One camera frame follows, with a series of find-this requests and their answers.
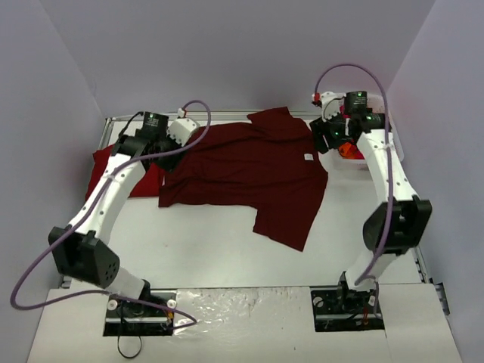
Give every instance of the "purple cable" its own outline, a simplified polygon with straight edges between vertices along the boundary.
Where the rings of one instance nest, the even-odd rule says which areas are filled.
[[[324,76],[326,76],[326,73],[328,73],[330,70],[333,70],[334,68],[339,68],[339,67],[356,67],[359,68],[360,70],[363,70],[366,72],[373,80],[376,82],[380,93],[381,97],[383,98],[383,107],[384,107],[384,112],[385,112],[385,144],[389,144],[389,124],[390,124],[390,118],[389,118],[389,112],[388,112],[388,100],[386,99],[386,92],[383,89],[382,84],[378,80],[378,78],[367,68],[360,66],[359,64],[353,64],[353,63],[341,63],[341,64],[336,64],[332,67],[329,67],[326,69],[323,74],[319,77],[318,81],[316,82],[316,87],[315,87],[315,95],[318,93],[318,88],[319,88],[319,83],[321,83],[321,80],[323,79]],[[392,209],[393,209],[393,170],[392,170],[392,151],[389,149],[389,147],[386,149],[386,158],[388,161],[388,205],[386,207],[386,216],[385,216],[385,225],[383,226],[383,233],[381,234],[381,239],[378,244],[377,250],[373,254],[373,259],[371,259],[370,263],[368,264],[368,267],[361,273],[360,277],[356,279],[355,284],[359,285],[363,280],[366,280],[367,278],[371,278],[368,276],[370,273],[371,269],[374,267],[375,263],[377,262],[378,258],[382,255],[383,253],[383,248],[385,248],[386,244],[386,239],[388,238],[388,233],[390,230],[390,219],[392,217]]]
[[[205,107],[206,112],[207,112],[206,127],[203,130],[202,134],[194,142],[192,142],[192,143],[190,143],[190,144],[188,144],[188,145],[186,145],[184,147],[181,147],[181,148],[179,148],[177,150],[166,151],[166,152],[158,153],[158,154],[144,155],[142,157],[135,157],[133,159],[130,159],[130,160],[126,161],[125,163],[121,164],[120,166],[118,166],[117,168],[115,168],[113,170],[113,172],[111,173],[111,176],[115,176],[121,170],[123,170],[124,168],[126,168],[128,165],[133,164],[133,163],[136,163],[138,161],[143,161],[143,160],[148,160],[148,159],[156,159],[158,157],[168,157],[170,155],[180,154],[180,153],[182,153],[182,152],[184,152],[186,150],[191,149],[193,146],[195,146],[196,144],[198,144],[205,137],[205,135],[207,134],[207,132],[209,131],[210,123],[212,121],[212,113],[210,112],[210,108],[208,107],[208,105],[205,102],[200,101],[200,100],[190,101],[190,102],[186,103],[186,105],[183,106],[182,109],[185,110],[191,104],[201,104],[202,106]],[[76,229],[79,228],[82,225],[82,223],[84,223],[86,221],[86,219],[91,215],[91,213],[94,210],[94,208],[96,207],[96,205],[99,203],[99,200],[102,198],[104,192],[109,188],[111,182],[112,182],[112,179],[111,178],[109,178],[109,179],[106,180],[106,182],[101,187],[98,195],[96,195],[96,198],[93,200],[91,206],[88,208],[88,210],[85,213],[85,215],[75,225],[73,225],[72,228],[69,231],[67,231],[62,236],[60,236],[48,249],[46,249],[44,252],[42,252],[40,254],[40,256],[37,257],[32,262],[32,264],[26,269],[26,271],[22,274],[22,276],[20,276],[18,282],[15,284],[14,289],[12,290],[12,293],[10,295],[10,304],[12,305],[13,308],[15,308],[17,310],[24,310],[24,311],[26,311],[26,310],[33,310],[33,309],[43,308],[44,306],[49,306],[51,304],[58,303],[60,301],[66,300],[66,299],[70,299],[72,297],[81,296],[81,295],[87,295],[87,294],[90,294],[90,293],[100,293],[102,295],[110,295],[110,293],[108,293],[107,291],[103,291],[103,290],[85,290],[85,291],[79,291],[77,293],[70,293],[70,294],[68,294],[66,296],[61,296],[61,297],[58,297],[56,299],[52,299],[52,300],[49,300],[49,301],[46,301],[46,302],[41,302],[41,303],[34,304],[34,305],[30,305],[30,306],[23,306],[23,305],[20,305],[17,302],[18,292],[19,292],[20,288],[22,287],[23,283],[25,282],[25,280],[32,273],[33,269],[47,255],[49,255],[55,248],[57,248],[70,235],[72,235],[74,233],[74,231],[76,231]],[[142,305],[151,306],[151,307],[153,307],[155,309],[162,309],[165,312],[172,312],[172,313],[180,314],[180,315],[183,315],[186,318],[189,318],[190,320],[192,320],[191,323],[187,323],[187,324],[184,324],[184,325],[175,327],[174,329],[179,329],[181,327],[190,327],[190,326],[195,325],[197,323],[197,319],[195,319],[193,316],[190,316],[189,314],[187,314],[185,312],[180,312],[177,309],[171,309],[171,308],[169,308],[167,306],[153,304],[152,302],[147,302],[147,301],[142,301],[142,300],[136,300],[136,299],[130,299],[128,297],[118,296],[116,294],[113,294],[113,295],[115,297],[119,298],[119,299],[123,299],[123,300],[129,301],[131,303],[139,303],[139,304],[142,304]]]

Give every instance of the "purple hose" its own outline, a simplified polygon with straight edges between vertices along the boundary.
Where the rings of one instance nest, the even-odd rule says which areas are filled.
[[[373,80],[376,82],[380,93],[381,97],[383,98],[383,107],[385,108],[385,144],[389,144],[389,124],[390,124],[390,118],[389,118],[389,112],[388,112],[388,100],[386,99],[386,92],[383,89],[382,84],[378,80],[378,78],[368,69],[366,69],[363,66],[360,66],[359,64],[353,64],[353,63],[341,63],[341,64],[336,64],[332,67],[329,67],[326,69],[323,74],[319,77],[318,81],[316,82],[316,87],[315,87],[315,94],[318,93],[318,88],[319,88],[319,83],[323,79],[324,76],[326,76],[326,73],[328,73],[330,70],[333,70],[334,68],[339,68],[339,67],[356,67],[359,68],[360,70],[365,71]],[[366,280],[367,278],[371,278],[371,276],[368,276],[370,273],[371,269],[374,267],[375,263],[377,262],[378,258],[382,255],[383,253],[383,248],[385,248],[386,244],[386,239],[388,238],[388,233],[390,230],[390,219],[392,217],[392,209],[393,209],[393,170],[392,170],[392,151],[389,149],[389,147],[386,149],[386,158],[388,161],[388,205],[386,207],[386,216],[385,216],[385,225],[383,226],[383,233],[381,234],[381,239],[378,244],[377,250],[373,254],[373,259],[371,259],[370,263],[368,264],[368,267],[361,273],[361,276],[356,279],[355,284],[359,285],[363,280]]]
[[[182,153],[186,150],[191,149],[193,146],[198,144],[205,137],[207,132],[209,131],[210,123],[212,121],[212,113],[210,112],[210,108],[208,107],[208,105],[205,102],[200,101],[200,100],[190,101],[190,102],[186,103],[186,105],[183,106],[182,109],[185,110],[186,107],[190,106],[191,104],[201,104],[202,106],[205,107],[206,112],[207,112],[206,128],[203,130],[202,134],[194,142],[192,142],[189,145],[186,145],[184,147],[181,147],[178,150],[166,151],[164,153],[158,153],[158,154],[144,155],[142,157],[135,157],[133,159],[130,159],[130,160],[126,161],[125,163],[121,164],[120,166],[118,166],[117,168],[115,168],[113,170],[113,173],[111,174],[111,176],[115,176],[121,170],[126,168],[128,165],[136,163],[138,161],[143,161],[143,160],[148,160],[148,159],[156,159],[158,157],[168,157],[170,155],[180,154],[180,153]],[[25,280],[32,273],[33,269],[48,254],[50,254],[55,248],[57,248],[60,244],[62,244],[70,235],[72,235],[74,233],[74,231],[76,231],[76,229],[79,228],[82,225],[82,223],[84,223],[86,221],[86,219],[91,215],[91,213],[94,210],[94,208],[96,207],[96,205],[99,203],[99,200],[102,198],[104,192],[109,188],[111,182],[112,182],[111,178],[106,180],[106,182],[101,187],[98,195],[96,195],[96,198],[94,199],[91,206],[87,210],[86,214],[69,231],[67,231],[62,236],[60,236],[48,249],[46,249],[44,252],[42,252],[40,254],[40,256],[37,257],[34,260],[34,262],[32,262],[32,264],[26,269],[26,271],[22,274],[22,276],[20,276],[20,279],[15,284],[14,289],[12,290],[12,294],[10,295],[10,304],[12,305],[13,308],[15,308],[17,310],[33,310],[33,309],[43,308],[44,306],[49,306],[49,305],[54,304],[54,303],[58,303],[60,301],[70,299],[72,297],[87,295],[87,294],[90,294],[90,293],[100,293],[100,294],[103,294],[103,295],[110,295],[110,293],[108,293],[107,291],[103,291],[103,290],[86,290],[86,291],[79,291],[77,293],[70,293],[66,296],[58,297],[56,299],[52,299],[52,300],[49,300],[49,301],[46,301],[46,302],[41,302],[41,303],[30,305],[30,306],[23,306],[23,305],[20,305],[17,302],[18,292],[19,292],[20,288],[22,287],[23,283],[25,282]],[[187,323],[187,324],[184,324],[182,326],[175,327],[177,329],[179,329],[181,327],[189,327],[189,326],[195,325],[197,323],[197,320],[194,317],[190,316],[189,314],[187,314],[185,312],[180,312],[179,310],[176,310],[176,309],[168,308],[167,306],[161,306],[161,305],[153,304],[152,302],[147,302],[147,301],[130,299],[130,298],[124,297],[124,296],[117,296],[117,295],[114,295],[114,296],[119,298],[119,299],[129,301],[131,303],[139,303],[139,304],[142,304],[142,305],[151,306],[151,307],[156,308],[156,309],[162,309],[166,312],[173,312],[173,313],[176,313],[176,314],[180,314],[180,315],[183,315],[186,318],[189,318],[190,320],[192,320],[191,323]]]

